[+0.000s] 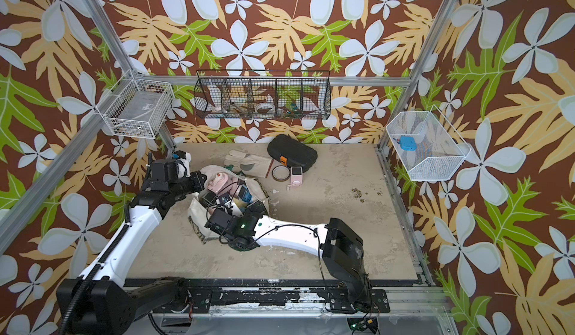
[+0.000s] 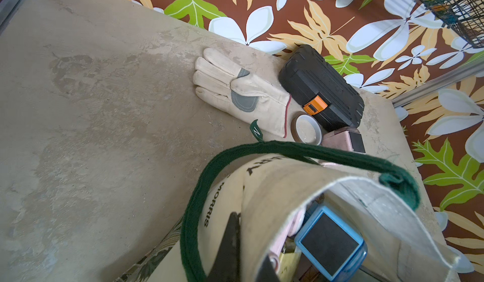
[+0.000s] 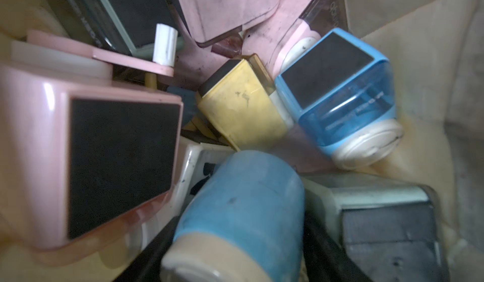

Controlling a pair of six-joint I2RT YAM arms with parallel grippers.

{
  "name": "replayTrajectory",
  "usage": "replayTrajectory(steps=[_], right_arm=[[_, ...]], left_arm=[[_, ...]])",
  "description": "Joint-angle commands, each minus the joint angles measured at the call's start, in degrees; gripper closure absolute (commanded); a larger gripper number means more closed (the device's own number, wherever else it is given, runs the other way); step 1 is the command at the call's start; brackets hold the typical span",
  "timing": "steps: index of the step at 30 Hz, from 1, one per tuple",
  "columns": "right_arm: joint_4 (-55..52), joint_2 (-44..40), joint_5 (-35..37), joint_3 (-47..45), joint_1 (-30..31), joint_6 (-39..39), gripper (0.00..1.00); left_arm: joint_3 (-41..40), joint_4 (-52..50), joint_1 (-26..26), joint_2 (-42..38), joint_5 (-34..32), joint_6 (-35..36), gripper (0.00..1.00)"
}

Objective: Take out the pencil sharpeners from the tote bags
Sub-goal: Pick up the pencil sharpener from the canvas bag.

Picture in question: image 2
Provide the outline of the cream tote bag green handles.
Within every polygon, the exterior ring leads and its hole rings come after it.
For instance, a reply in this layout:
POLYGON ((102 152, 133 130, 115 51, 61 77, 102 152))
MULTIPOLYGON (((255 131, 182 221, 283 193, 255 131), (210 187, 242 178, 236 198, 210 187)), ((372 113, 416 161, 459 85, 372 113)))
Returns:
POLYGON ((241 281, 278 281, 280 258, 315 205, 365 240, 361 265, 388 281, 449 281, 459 256, 416 214, 420 191, 404 169, 377 157, 293 142, 240 145, 213 158, 184 217, 121 281, 206 281, 232 212, 240 221, 241 281))

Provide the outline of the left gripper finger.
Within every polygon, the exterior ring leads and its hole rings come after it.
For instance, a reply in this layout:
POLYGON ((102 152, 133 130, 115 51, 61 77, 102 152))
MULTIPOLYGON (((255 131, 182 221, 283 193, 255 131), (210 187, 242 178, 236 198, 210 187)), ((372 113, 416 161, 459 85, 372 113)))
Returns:
POLYGON ((240 232, 239 215, 232 212, 206 281, 241 281, 240 232))

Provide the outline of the blue pencil sharpener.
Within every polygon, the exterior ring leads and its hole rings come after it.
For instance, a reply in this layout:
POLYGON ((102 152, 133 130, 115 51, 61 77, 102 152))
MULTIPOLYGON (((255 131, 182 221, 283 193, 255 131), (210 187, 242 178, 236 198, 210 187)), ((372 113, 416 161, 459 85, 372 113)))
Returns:
POLYGON ((328 281, 349 281, 368 254, 360 233, 325 205, 315 205, 295 244, 328 281))

